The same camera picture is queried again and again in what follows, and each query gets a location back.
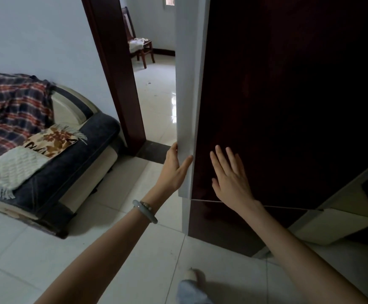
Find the person's right hand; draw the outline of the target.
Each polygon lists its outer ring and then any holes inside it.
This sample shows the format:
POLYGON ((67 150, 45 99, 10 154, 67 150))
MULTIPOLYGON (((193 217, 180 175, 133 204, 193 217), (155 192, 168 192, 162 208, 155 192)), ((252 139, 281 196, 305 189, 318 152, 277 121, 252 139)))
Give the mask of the person's right hand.
POLYGON ((252 195, 248 179, 244 179, 238 174, 235 154, 230 147, 225 148, 225 151, 225 157, 230 156, 232 158, 233 173, 230 175, 225 175, 221 169, 216 156, 216 146, 215 150, 210 152, 216 179, 222 190, 222 196, 217 196, 218 199, 240 216, 262 209, 262 204, 252 195))

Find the tall dark brown wardrobe door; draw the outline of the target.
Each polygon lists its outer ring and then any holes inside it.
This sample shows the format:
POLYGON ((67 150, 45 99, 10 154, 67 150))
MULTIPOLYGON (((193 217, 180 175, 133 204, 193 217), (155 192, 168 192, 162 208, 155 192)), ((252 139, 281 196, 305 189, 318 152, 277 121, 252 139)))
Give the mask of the tall dark brown wardrobe door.
POLYGON ((218 202, 209 153, 242 158, 254 196, 316 209, 368 180, 368 0, 176 0, 195 24, 193 98, 177 81, 187 200, 218 202))

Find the dark brown door frame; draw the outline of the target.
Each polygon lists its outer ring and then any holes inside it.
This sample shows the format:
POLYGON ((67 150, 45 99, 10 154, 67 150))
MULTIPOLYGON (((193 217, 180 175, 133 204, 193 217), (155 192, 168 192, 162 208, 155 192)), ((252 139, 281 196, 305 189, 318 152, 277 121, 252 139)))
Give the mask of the dark brown door frame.
POLYGON ((146 143, 120 0, 81 0, 116 108, 127 152, 146 143))

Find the pale green jade bangle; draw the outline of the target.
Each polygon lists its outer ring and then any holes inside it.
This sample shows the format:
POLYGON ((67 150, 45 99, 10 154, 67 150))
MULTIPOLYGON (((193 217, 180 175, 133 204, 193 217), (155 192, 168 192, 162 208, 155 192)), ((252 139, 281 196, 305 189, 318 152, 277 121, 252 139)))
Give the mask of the pale green jade bangle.
POLYGON ((132 203, 134 208, 137 208, 151 223, 158 224, 158 219, 155 217, 150 204, 138 200, 133 200, 132 203))

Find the dark wooden chair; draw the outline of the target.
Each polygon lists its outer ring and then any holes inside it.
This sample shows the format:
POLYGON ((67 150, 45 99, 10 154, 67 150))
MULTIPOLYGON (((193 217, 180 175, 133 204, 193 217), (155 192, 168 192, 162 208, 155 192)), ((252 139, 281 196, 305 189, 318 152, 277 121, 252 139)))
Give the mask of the dark wooden chair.
MULTIPOLYGON (((130 16, 130 12, 128 7, 123 7, 121 9, 122 11, 122 17, 123 17, 123 21, 125 24, 125 30, 126 30, 126 35, 127 35, 127 43, 129 40, 133 39, 133 38, 140 38, 136 36, 136 32, 134 30, 134 26, 131 20, 131 16, 130 16)), ((138 61, 142 61, 144 69, 147 68, 147 64, 146 64, 146 55, 150 55, 151 56, 151 60, 153 62, 153 64, 155 63, 155 58, 154 58, 154 51, 153 51, 153 44, 152 41, 147 39, 148 42, 145 44, 144 49, 137 51, 136 53, 130 54, 130 57, 136 57, 138 61)))

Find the white knitted throw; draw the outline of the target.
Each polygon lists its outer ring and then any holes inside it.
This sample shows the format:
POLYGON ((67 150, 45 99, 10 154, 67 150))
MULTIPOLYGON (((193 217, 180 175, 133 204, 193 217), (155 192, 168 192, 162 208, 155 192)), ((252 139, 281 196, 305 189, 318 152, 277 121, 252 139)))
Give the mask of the white knitted throw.
POLYGON ((0 198, 14 199, 14 190, 42 169, 50 158, 18 146, 0 156, 0 198))

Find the white cloth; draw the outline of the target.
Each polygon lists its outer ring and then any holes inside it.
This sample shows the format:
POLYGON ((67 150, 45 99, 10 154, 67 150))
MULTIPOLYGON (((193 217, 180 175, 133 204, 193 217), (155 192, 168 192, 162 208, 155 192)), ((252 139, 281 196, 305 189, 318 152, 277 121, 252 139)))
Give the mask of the white cloth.
POLYGON ((130 54, 143 50, 145 44, 148 42, 146 38, 133 38, 128 41, 130 54))

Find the person's right forearm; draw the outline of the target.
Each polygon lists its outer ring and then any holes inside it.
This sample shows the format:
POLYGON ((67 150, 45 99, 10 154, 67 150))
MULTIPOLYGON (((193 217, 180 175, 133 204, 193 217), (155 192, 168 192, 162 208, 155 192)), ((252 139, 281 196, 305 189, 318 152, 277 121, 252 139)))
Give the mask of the person's right forearm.
POLYGON ((310 304, 368 304, 368 297, 254 199, 239 211, 310 304))

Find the short dark brown wardrobe door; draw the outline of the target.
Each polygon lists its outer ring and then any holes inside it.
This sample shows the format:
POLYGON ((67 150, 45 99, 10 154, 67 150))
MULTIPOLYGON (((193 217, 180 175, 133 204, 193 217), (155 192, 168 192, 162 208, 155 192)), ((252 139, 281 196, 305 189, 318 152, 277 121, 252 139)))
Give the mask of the short dark brown wardrobe door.
POLYGON ((248 257, 266 248, 240 215, 218 201, 182 198, 182 228, 192 238, 248 257))

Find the cream and navy sofa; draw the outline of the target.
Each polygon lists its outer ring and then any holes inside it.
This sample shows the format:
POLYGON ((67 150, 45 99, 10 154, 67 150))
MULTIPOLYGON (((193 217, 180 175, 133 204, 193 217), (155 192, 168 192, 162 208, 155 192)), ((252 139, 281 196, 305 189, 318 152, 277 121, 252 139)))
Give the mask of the cream and navy sofa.
POLYGON ((119 121, 78 92, 51 83, 54 124, 78 128, 86 144, 78 141, 51 159, 14 190, 14 199, 0 198, 0 212, 65 239, 68 225, 110 171, 124 142, 119 121))

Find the person's left forearm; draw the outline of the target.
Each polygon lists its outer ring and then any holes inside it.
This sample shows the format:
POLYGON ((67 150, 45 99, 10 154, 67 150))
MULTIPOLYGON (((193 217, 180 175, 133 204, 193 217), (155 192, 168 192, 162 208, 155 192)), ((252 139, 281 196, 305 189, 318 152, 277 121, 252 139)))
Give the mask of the person's left forearm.
POLYGON ((97 304, 151 223, 134 206, 86 248, 34 304, 97 304))

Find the person's grey trouser leg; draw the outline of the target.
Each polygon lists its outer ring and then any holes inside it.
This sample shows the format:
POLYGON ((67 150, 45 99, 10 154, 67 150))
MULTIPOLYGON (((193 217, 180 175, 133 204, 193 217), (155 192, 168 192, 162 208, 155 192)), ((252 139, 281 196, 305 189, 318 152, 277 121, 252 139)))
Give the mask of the person's grey trouser leg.
POLYGON ((178 284, 176 304, 215 304, 197 281, 182 280, 178 284))

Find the plaid blanket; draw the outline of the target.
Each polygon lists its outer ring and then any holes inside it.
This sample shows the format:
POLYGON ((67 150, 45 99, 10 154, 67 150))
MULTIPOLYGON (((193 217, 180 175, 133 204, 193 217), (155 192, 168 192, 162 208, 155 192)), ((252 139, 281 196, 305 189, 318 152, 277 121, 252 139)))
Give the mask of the plaid blanket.
POLYGON ((54 124, 53 88, 36 76, 0 73, 0 156, 54 124))

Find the cream wardrobe carcass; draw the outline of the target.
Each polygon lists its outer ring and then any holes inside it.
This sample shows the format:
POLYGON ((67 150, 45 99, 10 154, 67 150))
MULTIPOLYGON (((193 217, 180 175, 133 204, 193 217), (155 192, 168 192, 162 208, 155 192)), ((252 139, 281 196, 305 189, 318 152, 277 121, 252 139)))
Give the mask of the cream wardrobe carcass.
POLYGON ((270 204, 265 207, 304 211, 288 230, 300 240, 320 246, 330 245, 368 228, 368 194, 363 188, 367 181, 368 168, 314 209, 270 204))

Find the person's left hand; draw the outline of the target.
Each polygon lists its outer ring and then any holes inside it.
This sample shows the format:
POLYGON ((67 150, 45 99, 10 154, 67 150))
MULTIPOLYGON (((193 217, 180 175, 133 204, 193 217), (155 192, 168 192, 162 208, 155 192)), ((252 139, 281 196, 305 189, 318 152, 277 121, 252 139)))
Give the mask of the person's left hand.
POLYGON ((156 189, 167 196, 171 196, 177 191, 185 180, 180 178, 178 174, 178 168, 181 164, 178 159, 178 143, 175 142, 166 153, 161 174, 156 182, 156 189))

